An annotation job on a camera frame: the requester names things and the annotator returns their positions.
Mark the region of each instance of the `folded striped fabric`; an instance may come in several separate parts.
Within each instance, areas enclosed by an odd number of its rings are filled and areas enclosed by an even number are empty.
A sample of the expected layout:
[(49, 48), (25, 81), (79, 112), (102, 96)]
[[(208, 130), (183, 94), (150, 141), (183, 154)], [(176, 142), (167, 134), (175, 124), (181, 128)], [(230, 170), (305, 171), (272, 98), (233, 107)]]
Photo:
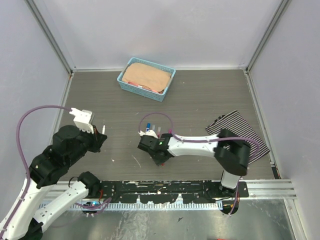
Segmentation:
[(258, 136), (258, 134), (237, 110), (218, 117), (213, 123), (205, 128), (209, 135), (218, 134), (221, 129), (228, 129), (239, 137), (253, 139), (259, 143), (260, 149), (255, 157), (252, 158), (257, 146), (249, 142), (251, 145), (249, 164), (252, 164), (270, 152), (265, 142)]

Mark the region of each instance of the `beige towel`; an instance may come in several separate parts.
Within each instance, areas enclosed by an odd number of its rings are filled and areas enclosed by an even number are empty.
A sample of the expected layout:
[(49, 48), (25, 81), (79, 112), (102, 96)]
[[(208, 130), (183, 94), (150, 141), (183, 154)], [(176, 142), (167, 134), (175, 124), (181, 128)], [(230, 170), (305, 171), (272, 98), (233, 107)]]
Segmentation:
[(160, 93), (166, 88), (170, 78), (171, 73), (169, 72), (135, 62), (126, 69), (122, 81), (140, 85), (146, 89)]

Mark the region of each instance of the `gray wooden tabletop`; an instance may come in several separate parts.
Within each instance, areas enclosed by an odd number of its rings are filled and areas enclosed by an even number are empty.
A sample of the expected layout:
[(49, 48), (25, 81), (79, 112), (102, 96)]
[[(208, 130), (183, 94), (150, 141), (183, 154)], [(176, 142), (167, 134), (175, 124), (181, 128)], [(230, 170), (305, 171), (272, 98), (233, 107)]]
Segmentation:
[[(205, 127), (217, 117), (238, 110), (262, 136), (247, 82), (241, 70), (180, 70), (176, 72), (163, 102), (122, 90), (117, 71), (76, 72), (66, 106), (94, 112), (93, 124), (101, 131), (105, 124), (108, 139), (100, 153), (87, 153), (61, 180), (90, 171), (100, 180), (219, 180), (222, 167), (214, 158), (179, 156), (156, 166), (138, 149), (138, 124), (151, 112), (171, 116), (175, 133), (182, 136), (208, 135)], [(153, 115), (142, 123), (161, 127), (169, 121)], [(64, 113), (62, 125), (73, 124)], [(269, 155), (249, 166), (245, 179), (273, 179)]]

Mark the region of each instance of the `plastic basket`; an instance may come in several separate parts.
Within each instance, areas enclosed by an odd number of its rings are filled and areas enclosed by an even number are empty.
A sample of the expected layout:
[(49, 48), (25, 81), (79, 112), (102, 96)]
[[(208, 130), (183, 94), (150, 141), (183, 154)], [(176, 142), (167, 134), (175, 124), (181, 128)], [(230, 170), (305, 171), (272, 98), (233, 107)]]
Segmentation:
[[(167, 73), (170, 73), (171, 74), (171, 78), (166, 86), (166, 88), (164, 89), (163, 93), (157, 93), (157, 92), (153, 92), (153, 91), (150, 91), (150, 90), (147, 90), (147, 89), (144, 89), (142, 87), (139, 87), (139, 86), (134, 86), (134, 85), (131, 85), (129, 83), (126, 83), (126, 82), (123, 82), (122, 81), (122, 78), (127, 70), (127, 68), (131, 65), (131, 64), (134, 64), (134, 63), (141, 63), (141, 64), (146, 64), (146, 65), (149, 65), (149, 66), (152, 66), (154, 68), (157, 68), (157, 69), (160, 69), (162, 71), (165, 71)], [(176, 70), (173, 69), (173, 68), (170, 68), (170, 67), (167, 67), (167, 66), (162, 66), (160, 64), (156, 64), (154, 62), (151, 62), (151, 61), (146, 61), (146, 60), (142, 60), (142, 59), (139, 59), (139, 58), (136, 58), (136, 57), (132, 57), (130, 59), (130, 61), (128, 62), (127, 66), (125, 67), (125, 69), (120, 73), (120, 75), (117, 77), (117, 81), (118, 83), (120, 84), (120, 87), (123, 89), (123, 90), (126, 90), (126, 91), (129, 91), (131, 93), (134, 93), (134, 94), (138, 94), (138, 95), (141, 95), (141, 96), (144, 96), (146, 98), (149, 98), (149, 99), (153, 99), (153, 100), (156, 100), (156, 101), (159, 101), (159, 102), (162, 102), (167, 94), (167, 91), (170, 87), (170, 84), (172, 82), (172, 79), (174, 77), (174, 75), (176, 74)]]

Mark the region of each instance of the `blue marker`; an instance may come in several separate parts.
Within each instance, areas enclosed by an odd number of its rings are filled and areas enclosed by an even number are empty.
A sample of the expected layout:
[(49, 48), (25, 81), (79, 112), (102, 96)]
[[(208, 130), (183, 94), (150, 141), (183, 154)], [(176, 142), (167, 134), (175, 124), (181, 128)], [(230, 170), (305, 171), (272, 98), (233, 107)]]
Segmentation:
[(150, 123), (148, 123), (148, 124), (146, 125), (145, 132), (148, 132), (149, 130), (150, 130)]

